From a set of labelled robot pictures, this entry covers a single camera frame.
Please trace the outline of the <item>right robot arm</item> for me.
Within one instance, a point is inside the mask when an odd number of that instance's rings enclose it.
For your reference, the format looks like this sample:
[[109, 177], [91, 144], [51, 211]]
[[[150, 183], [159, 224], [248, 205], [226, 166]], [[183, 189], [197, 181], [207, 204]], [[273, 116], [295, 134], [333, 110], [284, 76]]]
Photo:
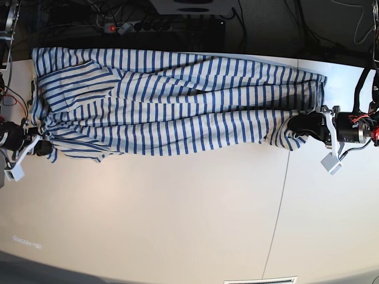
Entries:
[[31, 82], [32, 99], [26, 101], [11, 88], [12, 55], [16, 25], [21, 10], [21, 1], [1, 1], [1, 71], [8, 71], [8, 80], [1, 78], [1, 107], [19, 105], [24, 117], [19, 124], [7, 120], [1, 115], [1, 151], [13, 152], [12, 160], [20, 157], [26, 147], [32, 145], [34, 138], [39, 138], [36, 145], [28, 152], [30, 155], [48, 156], [53, 153], [49, 134], [45, 132], [45, 117], [48, 107], [44, 99], [37, 94], [36, 80]]

